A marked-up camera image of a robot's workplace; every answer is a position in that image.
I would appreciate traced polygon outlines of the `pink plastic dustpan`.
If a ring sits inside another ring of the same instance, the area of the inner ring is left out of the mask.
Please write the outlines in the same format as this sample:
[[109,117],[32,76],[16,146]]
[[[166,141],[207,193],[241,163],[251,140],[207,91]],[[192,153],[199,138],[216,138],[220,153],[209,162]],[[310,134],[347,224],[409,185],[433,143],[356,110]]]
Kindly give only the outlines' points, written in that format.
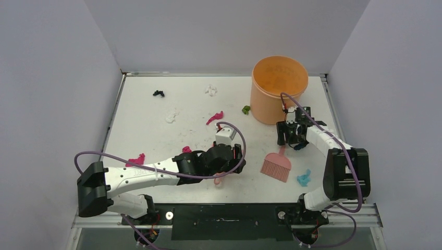
[[221,173],[216,173],[215,175],[214,175],[214,185],[215,186],[218,186],[218,185],[220,185],[221,183],[222,183],[222,181],[223,181],[223,178],[224,178],[224,172],[221,172]]

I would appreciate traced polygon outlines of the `pink plastic hand brush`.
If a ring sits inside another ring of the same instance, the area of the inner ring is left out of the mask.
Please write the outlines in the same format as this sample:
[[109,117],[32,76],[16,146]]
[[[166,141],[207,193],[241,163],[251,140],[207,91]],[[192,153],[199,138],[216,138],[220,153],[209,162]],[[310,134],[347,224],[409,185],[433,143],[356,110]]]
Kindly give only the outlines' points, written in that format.
[[285,146],[278,153],[265,156],[260,173],[286,183],[292,168],[291,161],[285,156]]

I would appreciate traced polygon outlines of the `cyan paper scrap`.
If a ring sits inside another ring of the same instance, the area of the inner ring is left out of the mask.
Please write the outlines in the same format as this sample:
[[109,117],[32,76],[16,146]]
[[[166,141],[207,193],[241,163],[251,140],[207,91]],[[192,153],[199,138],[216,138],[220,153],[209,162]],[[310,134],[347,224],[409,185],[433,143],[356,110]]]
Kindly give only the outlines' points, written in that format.
[[308,184],[311,182],[311,170],[307,169],[306,172],[302,175],[297,176],[297,182],[302,186],[302,187],[307,187]]

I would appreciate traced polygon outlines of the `dark blue paper scrap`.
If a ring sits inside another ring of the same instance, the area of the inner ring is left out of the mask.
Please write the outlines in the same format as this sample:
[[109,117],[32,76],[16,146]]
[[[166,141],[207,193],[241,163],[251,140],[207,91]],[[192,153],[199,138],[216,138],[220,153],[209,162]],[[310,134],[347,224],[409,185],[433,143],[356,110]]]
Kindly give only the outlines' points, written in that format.
[[293,147],[293,149],[294,149],[295,151],[299,151],[299,150],[305,148],[307,145],[308,145],[308,142],[299,143],[299,144],[295,145],[295,146]]

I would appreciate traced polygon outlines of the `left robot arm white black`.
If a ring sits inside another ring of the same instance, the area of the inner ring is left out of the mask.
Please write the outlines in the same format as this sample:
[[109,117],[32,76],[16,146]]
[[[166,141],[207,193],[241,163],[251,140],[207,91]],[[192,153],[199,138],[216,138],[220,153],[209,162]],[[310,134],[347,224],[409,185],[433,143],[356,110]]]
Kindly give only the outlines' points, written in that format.
[[132,191],[159,185],[179,186],[241,173],[246,165],[241,145],[218,144],[208,151],[192,151],[152,164],[122,160],[123,167],[91,163],[77,179],[78,215],[95,217],[106,211],[125,214],[149,224],[155,219],[155,205],[149,195]]

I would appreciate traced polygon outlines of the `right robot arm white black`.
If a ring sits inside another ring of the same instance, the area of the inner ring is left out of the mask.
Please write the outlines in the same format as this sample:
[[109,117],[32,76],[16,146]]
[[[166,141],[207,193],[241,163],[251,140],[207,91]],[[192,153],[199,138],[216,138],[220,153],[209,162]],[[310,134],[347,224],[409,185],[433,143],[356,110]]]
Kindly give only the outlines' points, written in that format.
[[326,158],[322,184],[300,195],[296,219],[300,223],[311,222],[334,206],[357,213],[371,191],[367,150],[345,143],[326,123],[314,120],[310,107],[290,107],[284,112],[285,119],[276,123],[277,144],[294,150],[313,145]]

